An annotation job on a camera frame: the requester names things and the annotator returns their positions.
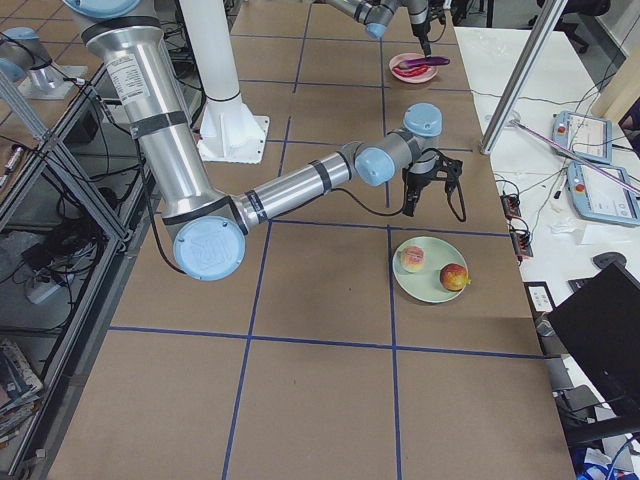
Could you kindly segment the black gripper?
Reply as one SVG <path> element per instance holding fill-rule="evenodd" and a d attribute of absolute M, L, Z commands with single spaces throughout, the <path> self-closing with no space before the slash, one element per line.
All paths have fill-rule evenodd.
<path fill-rule="evenodd" d="M 426 149 L 421 156 L 402 170 L 405 186 L 402 214 L 415 215 L 422 190 L 438 178 L 443 168 L 441 152 L 438 149 Z"/>
<path fill-rule="evenodd" d="M 428 4 L 409 4 L 408 14 L 413 35 L 420 41 L 424 56 L 432 56 L 431 42 L 428 39 L 430 32 L 430 18 Z"/>

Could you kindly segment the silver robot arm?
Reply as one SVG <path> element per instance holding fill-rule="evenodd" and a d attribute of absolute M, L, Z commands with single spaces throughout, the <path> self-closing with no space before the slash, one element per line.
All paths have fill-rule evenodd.
<path fill-rule="evenodd" d="M 249 231 L 359 178 L 378 186 L 399 171 L 437 170 L 432 152 L 442 130 L 440 110 L 418 103 L 400 128 L 372 145 L 353 142 L 309 165 L 240 195 L 215 189 L 209 160 L 257 162 L 269 121 L 244 103 L 219 1 L 180 5 L 201 78 L 206 107 L 193 131 L 184 98 L 150 1 L 72 1 L 69 9 L 86 47 L 107 68 L 165 202 L 163 221 L 173 255 L 188 276 L 219 280 L 241 264 Z"/>
<path fill-rule="evenodd" d="M 427 0 L 328 0 L 325 4 L 337 9 L 362 24 L 373 39 L 381 39 L 387 31 L 396 11 L 407 9 L 411 30 L 418 40 L 425 57 L 432 54 L 428 34 L 430 32 L 429 2 Z"/>

